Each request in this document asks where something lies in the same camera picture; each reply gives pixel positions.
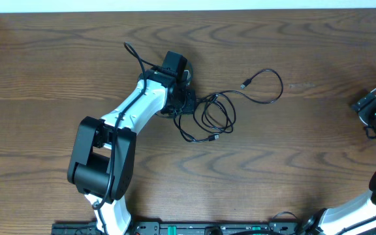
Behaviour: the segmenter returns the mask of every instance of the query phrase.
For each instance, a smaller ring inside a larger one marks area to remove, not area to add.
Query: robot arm
[[[306,234],[360,234],[376,227],[376,172],[369,183],[369,191],[342,206],[323,209],[306,225]]]
[[[145,72],[146,77],[139,76],[136,89],[115,110],[101,119],[85,117],[79,125],[67,178],[75,184],[78,192],[85,194],[91,205],[106,197],[100,213],[95,213],[99,231],[123,235],[130,225],[131,215],[127,211],[124,194],[133,176],[136,136],[143,126],[158,111],[162,114],[194,112],[195,91],[188,88],[191,74],[185,70],[186,64],[187,60],[182,55],[168,52],[161,67],[154,66]],[[134,98],[144,91],[145,81],[141,78],[146,79],[146,91],[135,101]],[[357,112],[365,106],[368,105],[360,104]],[[93,152],[93,147],[112,148],[114,126],[119,116],[122,118],[116,132],[115,163],[111,165],[110,158]],[[111,191],[106,195],[110,172],[113,181]],[[373,227],[376,227],[376,173],[368,192],[338,208],[319,211],[294,234],[353,235]],[[256,234],[277,233],[261,230]]]
[[[113,167],[113,182],[106,204],[95,213],[97,228],[109,234],[122,235],[127,230],[131,215],[126,209],[124,194],[133,176],[136,136],[148,120],[158,111],[163,114],[193,112],[195,92],[187,86],[191,74],[185,70],[186,58],[168,52],[162,67],[153,67],[145,72],[146,91],[143,76],[139,76],[136,89],[115,110],[101,119],[86,117],[78,127],[78,133],[68,169],[68,181],[85,194],[91,205],[100,202],[107,192],[110,168]],[[119,114],[134,102],[118,123],[115,147],[115,163],[108,157],[93,152],[93,147],[111,149],[114,126]]]

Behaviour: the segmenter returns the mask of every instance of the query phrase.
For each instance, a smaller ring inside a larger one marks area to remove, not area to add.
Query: usb connector
[[[249,85],[252,82],[252,79],[247,79],[241,86],[240,88],[245,89],[247,85]]]
[[[212,134],[208,137],[208,141],[218,140],[219,138],[219,134]]]

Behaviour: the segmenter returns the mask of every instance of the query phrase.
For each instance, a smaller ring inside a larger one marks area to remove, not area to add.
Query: black cable
[[[88,228],[94,228],[94,229],[96,229],[97,228],[97,226],[95,225],[87,225],[87,226],[82,226],[82,227],[80,227],[80,228],[77,228],[76,230],[75,230],[75,233],[74,233],[74,235],[77,235],[78,234],[78,231],[80,232],[80,234],[82,234],[82,229],[88,229]]]
[[[105,234],[108,235],[108,233],[107,233],[107,224],[105,223],[105,220],[104,220],[104,217],[102,216],[101,210],[97,210],[97,212],[98,212],[99,220],[102,223],[102,229],[104,230]]]
[[[297,216],[295,216],[293,213],[289,212],[289,211],[282,211],[282,212],[279,212],[278,214],[276,214],[275,216],[273,216],[269,222],[268,222],[268,226],[271,225],[272,221],[274,219],[276,219],[277,217],[281,216],[281,215],[292,215],[296,220],[299,221],[299,219],[297,218]],[[297,230],[298,230],[298,227],[302,224],[302,221],[300,221],[294,228],[294,232],[291,233],[291,234],[288,234],[288,235],[295,235],[297,233]]]
[[[112,188],[112,182],[114,180],[114,177],[113,177],[113,173],[114,173],[114,166],[115,166],[115,152],[116,152],[116,145],[117,145],[117,131],[118,131],[118,124],[119,122],[123,119],[123,116],[125,115],[126,111],[141,97],[144,95],[144,93],[146,92],[146,88],[148,86],[148,82],[147,82],[147,79],[146,79],[146,74],[145,74],[145,71],[144,71],[144,66],[143,66],[143,63],[146,63],[146,61],[144,62],[140,56],[137,54],[136,50],[134,50],[134,48],[130,45],[130,43],[128,42],[124,42],[124,47],[126,48],[127,51],[129,51],[133,56],[135,56],[135,58],[137,58],[139,64],[140,64],[140,68],[142,69],[142,74],[143,74],[143,81],[144,81],[144,87],[142,89],[142,91],[140,92],[139,95],[137,95],[136,98],[134,98],[119,114],[118,114],[118,117],[117,117],[117,120],[116,120],[116,124],[114,125],[114,129],[113,129],[113,137],[112,137],[112,141],[111,141],[111,158],[110,158],[110,175],[108,177],[108,183],[107,183],[107,187],[106,187],[106,192],[101,200],[101,202],[96,202],[94,203],[94,205],[92,205],[92,208],[96,211],[98,211],[99,213],[99,217],[100,219],[102,218],[102,215],[100,213],[100,209],[102,208],[102,206],[104,205],[104,203],[106,202],[106,199],[108,198],[108,196],[110,195],[110,192],[111,192],[111,188]],[[103,221],[103,219],[101,219],[101,222],[102,222],[102,226],[105,228],[104,231],[106,234],[107,231],[106,231],[106,225],[105,225],[105,222]]]
[[[143,63],[147,64],[147,65],[150,65],[152,67],[158,67],[157,65],[153,64],[153,63],[150,63],[150,62],[147,62],[145,61],[144,59],[140,58],[140,56],[138,56],[138,54],[136,53],[136,51],[133,49],[133,47],[131,47],[131,49],[128,47],[130,45],[129,42],[124,42],[124,48],[132,55],[134,56],[135,58],[137,58],[137,60],[141,60]]]
[[[354,229],[356,229],[356,228],[359,228],[359,227],[361,227],[361,226],[367,225],[367,224],[369,224],[369,223],[371,223],[371,222],[374,222],[374,221],[376,221],[376,216],[372,217],[371,219],[367,219],[367,220],[365,220],[365,221],[362,221],[362,222],[359,222],[359,223],[357,223],[357,224],[354,224],[354,225],[350,226],[349,228],[344,228],[342,231],[340,231],[340,232],[339,232],[338,234],[336,234],[336,235],[342,235],[342,234],[344,234],[344,233],[346,233],[346,232],[349,232],[350,230],[354,230]]]
[[[254,234],[284,235],[282,233],[275,232],[275,231],[272,231],[272,230],[266,230],[266,229],[235,232],[235,233],[232,233],[230,235],[254,235]]]
[[[364,127],[366,137],[369,138],[370,140],[373,140],[373,139],[376,138],[376,134],[375,134],[375,135],[369,135],[369,130],[370,130],[370,129],[371,129],[371,130],[374,132],[374,134],[375,134],[375,129],[374,129],[373,126],[368,125],[368,126]]]
[[[247,79],[242,84],[241,88],[244,89],[245,87],[247,87],[256,76],[258,76],[259,74],[261,74],[263,72],[272,72],[278,77],[279,83],[281,84],[281,91],[279,92],[279,95],[276,98],[274,98],[271,101],[258,101],[258,100],[252,99],[251,97],[245,95],[244,93],[242,93],[240,91],[235,91],[235,90],[227,90],[227,91],[222,91],[222,92],[212,93],[210,95],[207,95],[206,97],[197,100],[196,106],[194,108],[193,119],[194,119],[195,123],[201,129],[203,129],[204,131],[206,131],[207,133],[210,133],[212,135],[210,135],[207,138],[197,140],[194,136],[192,136],[191,134],[187,133],[186,131],[184,131],[182,129],[182,127],[181,127],[181,117],[182,117],[182,115],[179,114],[179,113],[176,113],[176,114],[173,115],[174,124],[175,124],[176,128],[178,128],[178,130],[180,130],[182,138],[184,138],[184,140],[191,142],[191,143],[199,143],[199,142],[207,142],[207,141],[216,140],[216,139],[219,138],[219,135],[222,134],[222,133],[232,133],[233,132],[233,130],[234,130],[233,127],[234,127],[234,124],[236,122],[236,110],[234,108],[232,101],[225,95],[225,93],[235,93],[235,94],[238,94],[238,95],[242,95],[246,99],[248,99],[252,102],[255,102],[257,104],[272,104],[273,102],[277,101],[283,94],[284,84],[282,82],[280,75],[273,69],[262,69],[262,70],[258,71],[251,78]],[[228,103],[230,104],[230,106],[233,110],[233,119],[231,119],[228,116],[228,112],[227,112],[227,109],[225,108],[225,106],[220,101],[217,100],[219,97],[226,99],[226,101],[228,101]],[[204,109],[203,109],[202,115],[201,115],[202,124],[200,124],[200,122],[195,117],[195,112],[196,112],[196,110],[197,110],[197,108],[199,107],[200,104],[204,104]],[[208,113],[208,108],[211,105],[218,107],[218,109],[220,109],[220,111],[226,117],[225,125],[222,125],[222,126],[218,125],[216,120],[214,120],[210,116],[210,114]]]

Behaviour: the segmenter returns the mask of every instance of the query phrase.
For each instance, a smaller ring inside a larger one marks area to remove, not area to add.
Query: white wall
[[[0,0],[0,13],[376,8],[376,0]]]

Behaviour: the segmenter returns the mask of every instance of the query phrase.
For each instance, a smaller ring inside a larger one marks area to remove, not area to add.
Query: wood grain
[[[376,10],[0,14],[0,234],[48,234],[94,218],[66,180],[76,128],[134,89],[140,68],[122,47],[195,67],[202,96],[275,69],[274,104],[231,95],[238,122],[189,144],[153,117],[138,136],[126,195],[133,215],[163,221],[259,221],[338,206],[368,188],[376,141],[349,105],[376,86]],[[270,99],[273,76],[245,92]],[[192,119],[183,126],[205,136]]]

